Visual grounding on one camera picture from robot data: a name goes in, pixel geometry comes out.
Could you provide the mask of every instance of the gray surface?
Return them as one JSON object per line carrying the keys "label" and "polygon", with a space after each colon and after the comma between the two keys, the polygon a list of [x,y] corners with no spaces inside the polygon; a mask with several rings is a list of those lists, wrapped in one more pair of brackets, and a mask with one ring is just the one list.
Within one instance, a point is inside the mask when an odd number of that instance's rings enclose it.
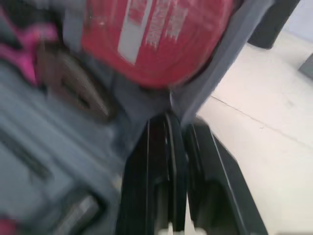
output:
{"label": "gray surface", "polygon": [[306,76],[313,78],[313,54],[304,62],[299,69]]}
{"label": "gray surface", "polygon": [[301,0],[287,21],[284,30],[313,42],[313,1]]}

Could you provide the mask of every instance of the black plastic part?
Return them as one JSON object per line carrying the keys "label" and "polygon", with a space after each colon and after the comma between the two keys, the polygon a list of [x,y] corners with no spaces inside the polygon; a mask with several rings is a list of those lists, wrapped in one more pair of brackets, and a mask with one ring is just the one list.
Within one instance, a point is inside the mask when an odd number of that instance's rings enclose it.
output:
{"label": "black plastic part", "polygon": [[127,160],[116,235],[154,235],[185,224],[187,159],[177,118],[150,120]]}
{"label": "black plastic part", "polygon": [[188,165],[181,135],[181,126],[173,115],[166,115],[168,138],[170,141],[170,179],[171,179],[171,203],[169,208],[169,221],[173,225],[174,232],[185,229],[185,213],[187,200],[187,175]]}
{"label": "black plastic part", "polygon": [[194,226],[210,235],[268,234],[234,158],[202,120],[185,133]]}
{"label": "black plastic part", "polygon": [[249,43],[263,49],[271,49],[285,23],[300,0],[276,0],[254,30]]}

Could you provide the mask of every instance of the gray plastic case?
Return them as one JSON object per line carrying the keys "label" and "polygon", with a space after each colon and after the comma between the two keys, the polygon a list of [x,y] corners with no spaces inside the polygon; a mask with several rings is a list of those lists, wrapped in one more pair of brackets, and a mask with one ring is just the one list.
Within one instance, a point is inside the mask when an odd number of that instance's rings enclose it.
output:
{"label": "gray plastic case", "polygon": [[[62,2],[55,0],[55,5],[66,13],[64,40],[78,52],[80,41],[76,36],[83,11],[69,7],[72,1]],[[188,84],[170,92],[144,91],[91,56],[78,53],[123,108],[109,124],[97,123],[50,94],[30,87],[11,66],[1,62],[0,128],[27,146],[48,167],[52,177],[47,181],[37,179],[0,143],[0,215],[5,213],[44,228],[58,218],[57,204],[62,197],[75,188],[88,187],[105,200],[106,212],[85,234],[113,235],[124,165],[145,123],[169,109],[182,125],[190,123],[272,3],[273,0],[245,0],[232,16],[208,67]],[[75,37],[67,31],[70,25],[75,28]],[[53,208],[54,213],[48,215],[48,208]]]}

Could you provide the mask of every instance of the gray panel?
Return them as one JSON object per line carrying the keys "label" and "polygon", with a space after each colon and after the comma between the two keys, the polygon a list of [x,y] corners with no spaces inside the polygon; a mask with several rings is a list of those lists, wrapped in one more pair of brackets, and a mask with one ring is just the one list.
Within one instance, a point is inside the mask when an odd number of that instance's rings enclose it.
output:
{"label": "gray panel", "polygon": [[173,90],[174,109],[183,125],[190,123],[237,58],[273,0],[245,0],[233,15],[208,68],[190,84]]}

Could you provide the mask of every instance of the white floor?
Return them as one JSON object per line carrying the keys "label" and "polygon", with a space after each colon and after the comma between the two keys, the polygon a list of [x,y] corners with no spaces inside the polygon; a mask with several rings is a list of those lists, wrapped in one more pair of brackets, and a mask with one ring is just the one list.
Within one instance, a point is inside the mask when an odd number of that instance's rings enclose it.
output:
{"label": "white floor", "polygon": [[[237,159],[270,235],[313,234],[313,44],[281,33],[246,45],[199,116]],[[195,232],[187,211],[187,235]]]}

